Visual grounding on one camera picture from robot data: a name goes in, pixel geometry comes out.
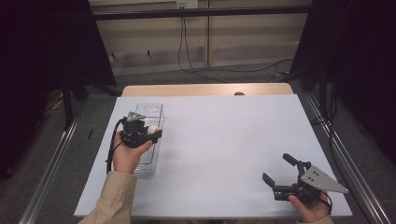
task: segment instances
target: beige sleeve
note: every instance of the beige sleeve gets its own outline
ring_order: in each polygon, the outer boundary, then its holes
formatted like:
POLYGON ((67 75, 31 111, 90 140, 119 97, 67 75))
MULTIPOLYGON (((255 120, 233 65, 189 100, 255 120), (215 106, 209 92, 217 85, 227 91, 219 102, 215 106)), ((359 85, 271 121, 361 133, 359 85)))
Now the beige sleeve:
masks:
POLYGON ((137 177, 117 171, 107 174, 96 207, 79 223, 131 223, 137 177))
MULTIPOLYGON (((300 222, 298 221, 297 224, 305 224, 306 222, 300 222)), ((326 216, 321 220, 318 220, 316 222, 310 222, 309 224, 333 224, 332 218, 330 216, 326 216)))

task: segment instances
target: hand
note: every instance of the hand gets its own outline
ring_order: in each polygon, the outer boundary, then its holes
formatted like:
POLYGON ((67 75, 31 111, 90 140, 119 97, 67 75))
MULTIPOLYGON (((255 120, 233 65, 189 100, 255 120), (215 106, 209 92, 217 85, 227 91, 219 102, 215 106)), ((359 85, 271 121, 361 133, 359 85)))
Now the hand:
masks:
POLYGON ((113 156, 114 170, 132 175, 139 164, 140 157, 143 153, 149 151, 151 146, 152 142, 147 141, 145 144, 137 148, 127 147, 121 141, 120 132, 117 132, 114 137, 113 145, 113 147, 117 147, 113 156))
MULTIPOLYGON (((319 197, 321 200, 327 202, 327 196, 323 192, 320 193, 319 197)), ((300 212, 303 222, 315 222, 329 215, 329 207, 319 201, 305 205, 294 195, 289 196, 289 201, 300 212)))

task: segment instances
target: person's left hand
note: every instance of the person's left hand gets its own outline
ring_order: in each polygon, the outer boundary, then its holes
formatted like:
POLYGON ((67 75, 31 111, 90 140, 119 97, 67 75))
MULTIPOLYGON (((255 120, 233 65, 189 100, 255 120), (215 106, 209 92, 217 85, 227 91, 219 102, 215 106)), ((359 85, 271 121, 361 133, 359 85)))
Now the person's left hand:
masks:
POLYGON ((117 147, 113 156, 114 170, 132 175, 139 164, 140 157, 143 155, 143 153, 149 151, 151 146, 152 141, 147 141, 140 147, 127 147, 121 141, 120 132, 117 132, 116 136, 114 137, 113 145, 113 148, 117 147))

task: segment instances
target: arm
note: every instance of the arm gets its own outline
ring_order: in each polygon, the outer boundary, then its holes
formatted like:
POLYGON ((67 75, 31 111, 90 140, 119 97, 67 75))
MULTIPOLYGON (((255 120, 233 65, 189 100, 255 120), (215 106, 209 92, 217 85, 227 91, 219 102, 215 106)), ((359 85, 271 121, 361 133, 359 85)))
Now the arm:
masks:
POLYGON ((132 203, 137 177, 134 175, 140 157, 149 150, 152 142, 129 148, 120 140, 120 133, 114 139, 114 170, 107 174, 101 197, 96 207, 79 223, 131 223, 132 203))
MULTIPOLYGON (((327 196, 324 193, 320 193, 320 199, 327 202, 327 196)), ((297 223, 333 224, 332 218, 329 216, 329 207, 324 203, 315 201, 305 205, 293 195, 289 196, 289 201, 303 217, 297 223)))

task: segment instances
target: white tabletop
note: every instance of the white tabletop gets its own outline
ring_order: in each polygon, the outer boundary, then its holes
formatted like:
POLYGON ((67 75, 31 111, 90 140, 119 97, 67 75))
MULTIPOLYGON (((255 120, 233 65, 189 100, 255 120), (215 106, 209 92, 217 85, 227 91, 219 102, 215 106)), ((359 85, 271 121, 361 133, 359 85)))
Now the white tabletop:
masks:
MULTIPOLYGON (((165 122, 156 173, 138 180, 135 217, 298 217, 262 181, 265 172, 277 185, 296 183, 297 169, 283 153, 311 161, 334 178, 297 95, 121 97, 75 216, 95 207, 114 126, 141 103, 163 104, 165 122)), ((352 215, 343 194, 330 196, 334 216, 352 215)))

